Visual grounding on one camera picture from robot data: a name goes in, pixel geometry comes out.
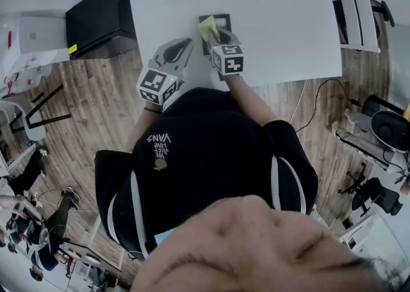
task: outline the yellow sponge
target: yellow sponge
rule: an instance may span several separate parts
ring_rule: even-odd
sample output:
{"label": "yellow sponge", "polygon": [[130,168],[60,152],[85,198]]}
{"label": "yellow sponge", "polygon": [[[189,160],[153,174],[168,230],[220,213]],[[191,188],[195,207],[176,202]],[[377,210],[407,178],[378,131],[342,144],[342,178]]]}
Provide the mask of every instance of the yellow sponge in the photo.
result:
{"label": "yellow sponge", "polygon": [[217,23],[215,22],[215,18],[213,15],[210,17],[206,18],[203,20],[199,26],[199,33],[201,34],[202,38],[205,40],[205,42],[209,42],[209,36],[208,36],[208,31],[212,30],[215,37],[220,40],[219,38],[219,31],[217,30]]}

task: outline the floor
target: floor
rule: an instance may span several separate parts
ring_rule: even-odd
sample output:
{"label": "floor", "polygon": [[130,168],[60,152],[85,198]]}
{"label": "floor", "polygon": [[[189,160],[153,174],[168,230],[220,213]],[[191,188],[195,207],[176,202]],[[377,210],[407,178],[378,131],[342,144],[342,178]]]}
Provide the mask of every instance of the floor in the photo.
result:
{"label": "floor", "polygon": [[[349,97],[360,102],[372,93],[386,98],[389,81],[389,61],[386,30],[382,28],[380,54],[342,51],[343,83]],[[69,214],[67,237],[81,241],[85,231],[97,218],[94,188],[94,154],[98,150],[123,150],[142,102],[137,98],[135,85],[142,63],[138,50],[121,54],[108,60],[78,60],[55,65],[52,74],[42,81],[40,88],[27,93],[34,99],[40,91],[46,94],[64,84],[60,92],[42,110],[43,117],[71,113],[72,118],[47,126],[44,144],[50,156],[45,159],[47,177],[39,177],[35,190],[44,200],[42,214],[50,216],[60,199],[60,191],[72,186],[78,191],[82,211],[72,210]],[[298,129],[308,122],[315,107],[315,95],[325,79],[308,81],[300,106],[292,120]],[[283,83],[255,88],[255,91],[271,105],[283,120],[289,120],[299,99],[304,82]],[[345,174],[348,170],[360,169],[361,158],[344,149],[330,131],[334,120],[343,120],[343,110],[349,106],[340,85],[334,81],[323,85],[318,96],[316,116],[312,123],[298,133],[311,164],[320,179],[317,198],[318,212],[336,232],[340,231],[340,220],[350,208],[351,198],[341,196],[338,189],[350,182]],[[1,131],[10,146],[12,155],[24,150],[27,138],[24,133],[12,135],[1,116]],[[343,125],[352,129],[346,120]],[[24,164],[16,169],[21,172]],[[100,227],[93,248],[108,259],[118,262],[120,247],[111,242]],[[120,280],[125,285],[133,281],[139,264],[126,256],[122,264]]]}

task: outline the white box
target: white box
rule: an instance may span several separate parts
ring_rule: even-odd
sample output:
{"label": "white box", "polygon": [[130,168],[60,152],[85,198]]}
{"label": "white box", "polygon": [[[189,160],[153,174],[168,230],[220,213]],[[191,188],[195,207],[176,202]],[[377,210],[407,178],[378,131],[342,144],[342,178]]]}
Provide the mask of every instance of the white box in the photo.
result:
{"label": "white box", "polygon": [[3,59],[6,76],[50,63],[69,61],[65,19],[19,17]]}

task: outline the black frame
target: black frame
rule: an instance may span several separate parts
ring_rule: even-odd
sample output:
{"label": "black frame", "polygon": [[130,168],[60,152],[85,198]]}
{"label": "black frame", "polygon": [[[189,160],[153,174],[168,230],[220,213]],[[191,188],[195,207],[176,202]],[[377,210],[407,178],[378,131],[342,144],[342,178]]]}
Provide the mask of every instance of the black frame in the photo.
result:
{"label": "black frame", "polygon": [[[201,15],[199,17],[199,23],[202,21],[206,20],[210,16],[213,16],[215,19],[225,19],[226,20],[226,30],[232,32],[232,26],[231,26],[231,16],[229,14],[209,14],[209,15]],[[206,45],[206,42],[203,38],[202,40],[202,50],[204,52],[204,55],[210,55],[208,51],[208,46]]]}
{"label": "black frame", "polygon": [[[64,89],[63,85],[60,85],[59,87],[57,87],[55,90],[53,90],[48,96],[44,97],[43,100],[41,100],[41,102],[39,102],[27,115],[26,115],[26,122],[27,125],[29,127],[29,129],[33,129],[36,127],[40,127],[40,126],[44,126],[47,124],[51,124],[53,122],[57,122],[57,121],[61,121],[61,120],[65,120],[68,118],[71,118],[71,114],[68,115],[62,115],[59,117],[55,117],[55,118],[51,118],[51,119],[46,119],[46,120],[42,120],[39,122],[35,122],[35,123],[31,123],[30,122],[30,118],[34,115],[34,113],[36,113],[46,102],[48,102],[49,99],[51,99],[54,95],[56,95],[60,90]],[[33,99],[33,102],[37,102],[39,99],[41,99],[44,96],[44,93],[41,93],[39,96],[37,96],[35,99]],[[10,129],[12,130],[12,133],[18,133],[20,131],[24,130],[24,126],[22,127],[18,127],[18,128],[14,128],[14,124],[16,123],[16,121],[18,121],[18,119],[20,119],[22,116],[22,112],[20,112],[10,123]]]}

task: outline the white desk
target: white desk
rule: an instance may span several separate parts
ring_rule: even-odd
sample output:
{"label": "white desk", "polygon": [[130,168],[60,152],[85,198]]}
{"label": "white desk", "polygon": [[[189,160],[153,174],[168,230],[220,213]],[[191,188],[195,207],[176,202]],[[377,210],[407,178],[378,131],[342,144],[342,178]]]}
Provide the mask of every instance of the white desk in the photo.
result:
{"label": "white desk", "polygon": [[131,0],[131,7],[144,65],[161,44],[193,39],[182,92],[195,86],[227,88],[202,55],[198,16],[207,14],[231,16],[251,86],[342,73],[332,0]]}

